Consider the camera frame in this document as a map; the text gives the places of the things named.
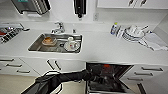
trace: white countertop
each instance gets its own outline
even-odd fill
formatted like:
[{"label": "white countertop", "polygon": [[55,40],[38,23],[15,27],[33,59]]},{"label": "white countertop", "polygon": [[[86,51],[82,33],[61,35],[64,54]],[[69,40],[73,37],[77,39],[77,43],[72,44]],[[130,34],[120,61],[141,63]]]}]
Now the white countertop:
[{"label": "white countertop", "polygon": [[50,31],[22,31],[9,42],[0,44],[0,56],[168,65],[168,51],[152,51],[138,43],[118,39],[107,32],[77,32],[83,36],[80,53],[28,51],[42,33]]}]

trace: cabinet handle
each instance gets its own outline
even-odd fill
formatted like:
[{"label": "cabinet handle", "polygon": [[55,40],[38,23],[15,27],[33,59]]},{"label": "cabinet handle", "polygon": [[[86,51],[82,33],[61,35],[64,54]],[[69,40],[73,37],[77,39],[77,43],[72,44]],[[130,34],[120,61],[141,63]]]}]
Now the cabinet handle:
[{"label": "cabinet handle", "polygon": [[127,78],[128,80],[135,80],[135,81],[143,81],[143,79],[138,79],[138,78]]},{"label": "cabinet handle", "polygon": [[55,65],[58,67],[59,70],[61,70],[61,68],[60,68],[59,65],[57,64],[57,61],[55,61]]},{"label": "cabinet handle", "polygon": [[19,73],[30,73],[30,71],[20,71],[20,70],[17,70],[16,72],[19,72]]},{"label": "cabinet handle", "polygon": [[50,64],[50,61],[47,60],[48,65],[54,70],[54,67]]},{"label": "cabinet handle", "polygon": [[3,60],[3,59],[0,59],[0,61],[10,61],[10,62],[12,62],[12,61],[14,61],[15,59],[11,59],[11,60]]},{"label": "cabinet handle", "polygon": [[152,70],[152,71],[163,71],[162,68],[144,68],[144,67],[141,67],[142,70]]},{"label": "cabinet handle", "polygon": [[134,2],[134,0],[130,0],[129,1],[129,6]]},{"label": "cabinet handle", "polygon": [[137,73],[137,72],[134,72],[135,75],[147,75],[147,76],[153,76],[152,73]]},{"label": "cabinet handle", "polygon": [[144,4],[146,3],[146,1],[147,1],[147,0],[143,0],[143,1],[141,2],[141,6],[144,5]]},{"label": "cabinet handle", "polygon": [[10,67],[22,67],[22,65],[10,65],[10,64],[7,64],[6,66],[10,66]]}]

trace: stainless steel sink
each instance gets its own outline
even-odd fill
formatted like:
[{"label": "stainless steel sink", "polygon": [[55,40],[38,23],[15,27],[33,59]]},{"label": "stainless steel sink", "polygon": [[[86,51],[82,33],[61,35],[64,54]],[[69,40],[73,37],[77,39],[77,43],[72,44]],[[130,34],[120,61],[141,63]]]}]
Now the stainless steel sink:
[{"label": "stainless steel sink", "polygon": [[[56,38],[57,42],[54,46],[46,46],[42,44],[42,41],[46,37]],[[74,41],[80,43],[80,47],[75,51],[67,51],[64,48],[64,44],[68,41],[69,37],[73,37]],[[29,51],[41,51],[41,52],[60,52],[60,53],[79,53],[81,49],[82,35],[71,34],[41,34],[38,39],[29,47]]]}]

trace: robotic arm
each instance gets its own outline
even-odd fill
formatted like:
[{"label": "robotic arm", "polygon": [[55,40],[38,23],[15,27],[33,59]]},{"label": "robotic arm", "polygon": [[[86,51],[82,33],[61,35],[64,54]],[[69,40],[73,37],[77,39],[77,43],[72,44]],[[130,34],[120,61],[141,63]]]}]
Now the robotic arm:
[{"label": "robotic arm", "polygon": [[82,79],[84,81],[96,81],[96,82],[102,80],[101,77],[92,74],[88,70],[83,70],[80,72],[64,73],[64,74],[60,73],[60,74],[44,75],[42,77],[37,78],[35,80],[35,83],[21,94],[50,94],[62,82],[75,81],[75,80],[79,81]]}]

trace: wall cabinet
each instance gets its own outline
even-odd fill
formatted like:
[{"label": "wall cabinet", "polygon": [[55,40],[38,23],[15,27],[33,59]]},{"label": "wall cabinet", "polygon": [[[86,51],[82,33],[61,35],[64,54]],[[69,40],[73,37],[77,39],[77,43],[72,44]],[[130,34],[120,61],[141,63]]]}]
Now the wall cabinet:
[{"label": "wall cabinet", "polygon": [[61,73],[76,72],[85,69],[85,62],[78,60],[60,60],[60,59],[43,59],[43,58],[21,58],[40,76],[48,71],[58,71]]},{"label": "wall cabinet", "polygon": [[133,8],[136,0],[98,0],[98,8]]},{"label": "wall cabinet", "polygon": [[136,64],[121,77],[121,80],[124,83],[140,83],[156,77],[167,70],[168,66]]},{"label": "wall cabinet", "polygon": [[134,8],[168,9],[167,0],[138,0]]},{"label": "wall cabinet", "polygon": [[168,9],[167,0],[98,0],[98,8]]},{"label": "wall cabinet", "polygon": [[31,67],[17,57],[0,57],[0,74],[38,76]]}]

